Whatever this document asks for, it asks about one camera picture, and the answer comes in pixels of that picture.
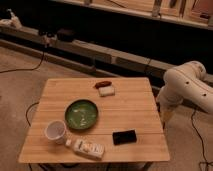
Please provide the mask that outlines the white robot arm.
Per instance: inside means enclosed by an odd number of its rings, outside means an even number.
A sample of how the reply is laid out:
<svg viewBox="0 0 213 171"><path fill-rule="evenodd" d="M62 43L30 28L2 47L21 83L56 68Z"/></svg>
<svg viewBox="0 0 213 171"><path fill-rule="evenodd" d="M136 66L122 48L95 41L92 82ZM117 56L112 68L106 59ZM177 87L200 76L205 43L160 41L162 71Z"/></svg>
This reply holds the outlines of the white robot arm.
<svg viewBox="0 0 213 171"><path fill-rule="evenodd" d="M156 102L160 118L166 123L184 99L193 102L208 114L213 114L213 87L204 82L206 69L199 61L190 61L168 69L163 76L164 85Z"/></svg>

